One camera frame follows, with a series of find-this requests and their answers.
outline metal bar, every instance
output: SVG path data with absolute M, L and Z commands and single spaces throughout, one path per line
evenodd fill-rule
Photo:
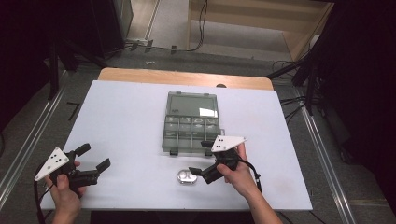
M 150 18 L 149 24 L 148 24 L 148 29 L 147 29 L 145 37 L 144 37 L 144 39 L 146 41 L 149 40 L 149 36 L 151 35 L 152 24 L 154 23 L 155 17 L 157 16 L 157 11 L 158 11 L 158 6 L 160 5 L 160 1 L 161 0 L 157 0 L 157 2 L 155 3 L 155 6 L 154 6 L 154 10 L 152 11 L 152 15 L 151 15 L 151 18 Z
M 14 188 L 15 184 L 17 183 L 18 178 L 20 177 L 24 166 L 28 162 L 33 151 L 35 150 L 35 146 L 38 140 L 40 139 L 41 134 L 44 132 L 45 128 L 47 127 L 47 124 L 50 121 L 53 112 L 58 106 L 64 94 L 64 89 L 68 82 L 68 79 L 69 79 L 69 74 L 68 72 L 64 71 L 61 78 L 61 87 L 59 91 L 57 92 L 57 94 L 55 95 L 52 101 L 47 102 L 46 106 L 43 109 L 43 112 L 41 112 L 40 117 L 35 123 L 35 126 L 33 127 L 32 131 L 30 131 L 28 137 L 23 143 L 17 157 L 14 159 L 11 166 L 8 168 L 6 172 L 6 175 L 0 182 L 0 211 L 2 210 L 4 204 L 6 203 L 7 198 L 11 193 L 12 189 Z
M 297 96 L 303 96 L 301 90 L 299 90 L 298 88 L 295 89 L 295 94 Z M 326 147 L 324 146 L 323 141 L 320 137 L 315 120 L 313 116 L 309 115 L 305 107 L 303 107 L 302 110 L 306 126 L 309 133 L 311 134 L 312 142 L 314 143 L 315 149 L 318 153 L 320 164 L 326 176 L 330 190 L 332 191 L 332 196 L 338 208 L 338 212 L 340 213 L 341 219 L 343 220 L 343 223 L 354 224 L 356 223 L 356 220 L 350 209 L 347 196 L 345 195 L 343 188 L 341 187 L 341 183 L 338 180 L 337 174 L 332 167 L 332 162 L 329 158 L 329 155 L 327 154 Z

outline cable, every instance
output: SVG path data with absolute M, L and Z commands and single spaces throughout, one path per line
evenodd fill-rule
M 294 117 L 294 115 L 297 114 L 297 112 L 299 111 L 299 109 L 301 109 L 302 107 L 303 107 L 302 105 L 300 105 L 300 106 L 298 107 L 298 109 L 291 115 L 291 117 L 289 118 L 288 122 L 286 122 L 286 125 L 289 125 L 289 122 L 291 121 L 291 119 Z
M 282 63 L 282 68 L 285 66 L 285 63 L 292 63 L 294 64 L 294 70 L 297 72 L 297 68 L 294 62 L 284 62 Z M 290 77 L 294 77 L 294 74 L 290 74 L 289 72 L 286 73 L 286 75 L 290 76 Z
M 253 164 L 251 164 L 248 161 L 243 160 L 239 155 L 238 155 L 238 159 L 236 159 L 236 158 L 221 158 L 221 159 L 218 159 L 218 161 L 241 161 L 242 163 L 246 164 L 253 171 L 254 178 L 256 179 L 257 188 L 259 189 L 260 192 L 262 192 L 262 183 L 260 182 L 261 175 L 257 174 L 256 168 L 254 168 Z
M 279 100 L 280 105 L 289 105 L 295 102 L 301 102 L 305 100 L 305 96 L 299 96 L 296 98 L 289 98 L 289 99 L 283 99 L 283 100 Z
M 262 183 L 260 182 L 260 176 L 261 175 L 257 174 L 256 168 L 254 168 L 254 166 L 250 162 L 244 161 L 241 158 L 238 161 L 243 162 L 244 164 L 246 164 L 253 171 L 254 178 L 256 179 L 257 188 L 259 189 L 260 192 L 262 192 Z
M 37 169 L 35 170 L 35 176 L 38 174 L 38 172 L 40 171 L 40 169 L 43 167 L 44 165 L 44 161 L 37 167 Z M 37 209 L 37 219 L 38 222 L 40 224 L 45 224 L 46 223 L 46 219 L 44 218 L 44 214 L 43 211 L 41 210 L 41 206 L 40 206 L 40 199 L 38 198 L 38 182 L 33 180 L 33 187 L 34 187 L 34 192 L 35 192 L 35 208 Z
M 288 117 L 290 117 L 289 120 L 286 122 L 286 124 L 289 124 L 289 122 L 290 122 L 291 119 L 294 117 L 294 115 L 296 115 L 297 112 L 298 112 L 303 106 L 304 106 L 304 105 L 298 105 L 297 108 L 296 108 L 295 110 L 293 110 L 291 113 L 289 113 L 289 114 L 285 117 L 285 119 L 287 119 Z
M 131 49 L 131 48 L 135 48 L 135 47 L 142 47 L 142 48 L 145 48 L 145 49 L 168 49 L 168 50 L 172 50 L 172 51 L 196 51 L 204 44 L 206 13 L 207 13 L 207 0 L 205 0 L 203 6 L 201 8 L 201 13 L 200 13 L 200 16 L 199 16 L 200 41 L 199 41 L 198 45 L 194 49 L 169 49 L 169 48 L 152 47 L 152 46 L 148 47 L 148 46 L 141 45 L 141 44 L 137 44 L 136 45 L 136 43 L 127 42 L 126 44 L 132 44 L 132 46 L 127 46 L 127 47 L 125 47 L 123 49 L 117 49 L 117 50 L 111 51 L 109 53 L 119 52 L 119 51 L 123 51 L 125 49 Z
M 40 169 L 43 167 L 45 161 L 43 161 L 35 170 L 35 176 L 38 174 L 38 172 L 40 171 Z M 38 222 L 40 224 L 45 224 L 46 223 L 46 219 L 47 217 L 51 214 L 52 210 L 50 210 L 45 216 L 43 214 L 43 211 L 41 210 L 41 201 L 44 198 L 44 195 L 46 195 L 46 193 L 48 193 L 50 191 L 50 189 L 53 187 L 53 185 L 51 185 L 39 198 L 38 198 L 38 182 L 37 181 L 33 181 L 33 187 L 34 187 L 34 192 L 35 192 L 35 207 L 37 209 L 37 219 Z
M 275 64 L 277 64 L 277 63 L 283 63 L 283 64 L 285 64 L 285 63 L 294 63 L 294 62 L 291 62 L 291 61 L 282 61 L 282 60 L 280 60 L 280 61 L 275 61 L 275 62 L 273 62 L 273 64 L 272 64 L 272 71 L 273 71 L 273 72 L 275 72 L 274 66 L 275 66 Z
M 312 214 L 312 216 L 314 216 L 318 221 L 320 221 L 323 224 L 326 224 L 326 222 L 324 222 L 322 219 L 320 219 L 320 217 L 318 217 L 317 215 L 315 215 L 312 211 L 309 211 L 310 214 Z
M 293 222 L 282 212 L 278 212 L 283 218 L 285 218 L 290 224 L 293 224 Z

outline white tabletop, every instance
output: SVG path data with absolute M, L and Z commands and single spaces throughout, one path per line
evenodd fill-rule
M 205 169 L 214 158 L 179 155 L 162 149 L 169 91 L 216 94 L 220 128 L 245 136 L 249 161 L 262 175 L 262 193 L 275 210 L 311 210 L 300 165 L 275 91 L 94 81 L 64 147 L 90 143 L 77 160 L 81 171 L 106 158 L 111 166 L 89 186 L 82 207 L 95 210 L 248 210 L 232 185 L 219 179 L 210 185 L 199 177 L 181 185 L 177 173 Z M 43 209 L 54 208 L 49 194 Z

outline plastic organizer box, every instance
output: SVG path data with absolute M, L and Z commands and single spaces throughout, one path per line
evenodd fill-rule
M 214 141 L 220 134 L 218 102 L 215 94 L 170 91 L 163 127 L 163 151 L 170 155 L 204 153 L 210 148 L 202 141 Z

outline wooden table edge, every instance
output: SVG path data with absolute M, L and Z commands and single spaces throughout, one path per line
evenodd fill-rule
M 267 77 L 242 77 L 150 69 L 104 68 L 100 72 L 98 80 L 213 87 L 223 84 L 227 88 L 234 89 L 274 90 L 271 80 Z

